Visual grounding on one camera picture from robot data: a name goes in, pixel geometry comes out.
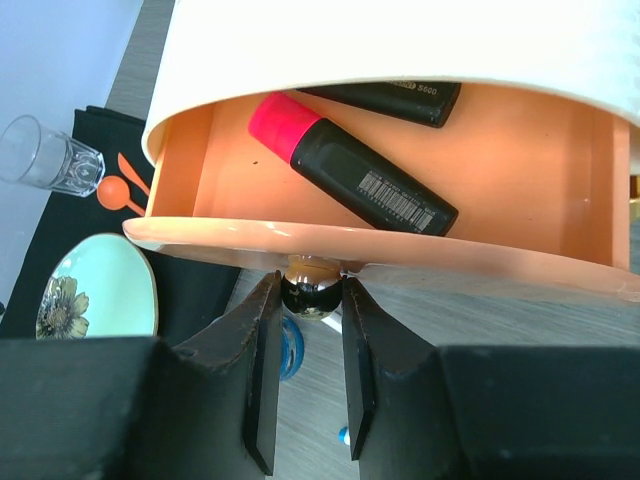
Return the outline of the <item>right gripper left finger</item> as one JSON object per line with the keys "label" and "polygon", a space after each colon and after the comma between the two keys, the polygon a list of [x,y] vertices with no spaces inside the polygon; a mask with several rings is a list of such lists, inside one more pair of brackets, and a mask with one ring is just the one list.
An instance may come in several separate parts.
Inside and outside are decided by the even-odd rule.
{"label": "right gripper left finger", "polygon": [[5,479],[263,479],[274,470],[281,275],[177,346],[5,340]]}

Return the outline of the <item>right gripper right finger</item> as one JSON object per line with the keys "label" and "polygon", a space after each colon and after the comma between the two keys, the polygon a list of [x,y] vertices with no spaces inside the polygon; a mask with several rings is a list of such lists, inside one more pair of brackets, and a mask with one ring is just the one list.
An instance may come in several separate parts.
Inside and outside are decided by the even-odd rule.
{"label": "right gripper right finger", "polygon": [[434,346],[342,284],[351,456],[364,479],[635,479],[639,352]]}

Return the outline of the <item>pink black highlighter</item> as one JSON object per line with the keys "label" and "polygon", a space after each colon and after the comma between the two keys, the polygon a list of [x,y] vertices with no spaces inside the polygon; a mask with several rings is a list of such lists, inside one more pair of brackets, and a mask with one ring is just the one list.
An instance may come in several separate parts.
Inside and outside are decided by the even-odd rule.
{"label": "pink black highlighter", "polygon": [[458,210],[390,160],[284,93],[253,113],[250,135],[379,230],[446,235]]}

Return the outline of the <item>cream round drawer cabinet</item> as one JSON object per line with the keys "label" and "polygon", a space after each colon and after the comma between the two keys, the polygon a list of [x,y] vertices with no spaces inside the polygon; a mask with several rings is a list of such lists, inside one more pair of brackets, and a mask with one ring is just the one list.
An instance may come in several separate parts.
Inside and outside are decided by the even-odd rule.
{"label": "cream round drawer cabinet", "polygon": [[[453,82],[432,128],[300,92]],[[248,131],[281,91],[453,204],[447,236],[372,228]],[[635,1],[179,1],[142,137],[138,246],[262,270],[631,305],[639,166]]]}

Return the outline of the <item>blue black highlighter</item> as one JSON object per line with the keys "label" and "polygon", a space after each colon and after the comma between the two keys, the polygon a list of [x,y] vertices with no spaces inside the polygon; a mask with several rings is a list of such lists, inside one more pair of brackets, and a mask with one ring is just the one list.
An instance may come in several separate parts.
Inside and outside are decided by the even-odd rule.
{"label": "blue black highlighter", "polygon": [[461,84],[405,80],[306,87],[299,91],[404,121],[441,128],[457,102]]}

